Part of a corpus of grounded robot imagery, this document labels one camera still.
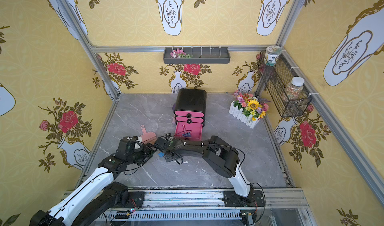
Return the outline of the black pink drawer cabinet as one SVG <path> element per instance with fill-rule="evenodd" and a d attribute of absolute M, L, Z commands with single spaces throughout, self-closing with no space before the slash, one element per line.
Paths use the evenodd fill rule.
<path fill-rule="evenodd" d="M 181 137 L 200 141 L 205 125 L 207 92 L 200 89 L 180 89 L 174 104 L 175 137 L 181 137 L 184 130 L 191 130 L 191 137 Z"/>

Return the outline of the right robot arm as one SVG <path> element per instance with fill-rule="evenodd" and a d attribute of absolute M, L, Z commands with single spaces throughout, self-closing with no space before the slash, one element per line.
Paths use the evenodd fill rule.
<path fill-rule="evenodd" d="M 232 191 L 223 193 L 226 207 L 264 207 L 264 190 L 255 190 L 241 169 L 239 151 L 218 136 L 205 141 L 190 141 L 181 137 L 158 138 L 155 148 L 162 152 L 166 162 L 182 160 L 185 156 L 202 158 L 218 175 L 227 178 Z"/>

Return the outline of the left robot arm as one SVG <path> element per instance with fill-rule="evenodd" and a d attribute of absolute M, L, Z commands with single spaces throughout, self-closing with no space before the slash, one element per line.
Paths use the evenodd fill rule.
<path fill-rule="evenodd" d="M 153 156 L 152 144 L 141 140 L 136 136 L 121 139 L 116 152 L 103 159 L 86 181 L 49 211 L 38 211 L 30 225 L 88 226 L 107 209 L 133 203 L 127 186 L 116 178 L 129 165 L 141 167 Z"/>

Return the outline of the flower planter white fence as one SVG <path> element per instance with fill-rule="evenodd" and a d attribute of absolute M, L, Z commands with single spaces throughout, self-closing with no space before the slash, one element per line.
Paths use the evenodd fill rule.
<path fill-rule="evenodd" d="M 236 90 L 233 93 L 229 114 L 253 129 L 265 117 L 269 110 L 267 99 L 259 98 L 251 93 L 242 93 Z"/>

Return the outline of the pink flowers on shelf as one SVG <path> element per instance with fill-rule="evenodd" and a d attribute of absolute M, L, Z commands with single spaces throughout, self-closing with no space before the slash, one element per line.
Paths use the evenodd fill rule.
<path fill-rule="evenodd" d="M 172 52 L 170 53 L 170 56 L 171 58 L 191 58 L 192 56 L 190 54 L 187 54 L 186 52 L 184 52 L 183 49 L 176 49 L 176 50 L 172 50 Z"/>

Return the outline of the clear jar white lid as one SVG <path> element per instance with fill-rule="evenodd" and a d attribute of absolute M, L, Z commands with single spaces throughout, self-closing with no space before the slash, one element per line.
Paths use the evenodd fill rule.
<path fill-rule="evenodd" d="M 302 77 L 293 77 L 292 80 L 287 84 L 285 92 L 283 94 L 283 100 L 285 102 L 296 100 L 299 97 L 305 80 Z"/>

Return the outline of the jar with green label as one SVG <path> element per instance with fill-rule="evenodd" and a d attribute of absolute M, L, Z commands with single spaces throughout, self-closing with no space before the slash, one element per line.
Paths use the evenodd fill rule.
<path fill-rule="evenodd" d="M 267 47 L 265 51 L 264 63 L 268 66 L 275 66 L 281 56 L 282 51 L 282 47 L 280 46 L 273 45 Z"/>

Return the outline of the grey wall shelf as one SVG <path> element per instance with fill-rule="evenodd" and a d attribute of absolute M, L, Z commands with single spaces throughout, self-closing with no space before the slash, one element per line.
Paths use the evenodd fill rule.
<path fill-rule="evenodd" d="M 183 49 L 191 58 L 171 58 L 172 50 Z M 191 46 L 191 47 L 166 47 L 163 53 L 165 64 L 228 64 L 231 55 L 228 47 Z"/>

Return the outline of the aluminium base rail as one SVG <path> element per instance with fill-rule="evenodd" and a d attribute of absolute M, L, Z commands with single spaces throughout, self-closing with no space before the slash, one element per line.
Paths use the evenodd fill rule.
<path fill-rule="evenodd" d="M 113 194 L 111 199 L 99 193 L 67 224 L 88 226 L 97 220 L 240 220 L 253 212 L 257 221 L 272 209 L 297 210 L 304 226 L 317 224 L 299 188 L 252 189 L 246 198 L 223 189 L 125 190 L 121 197 Z"/>

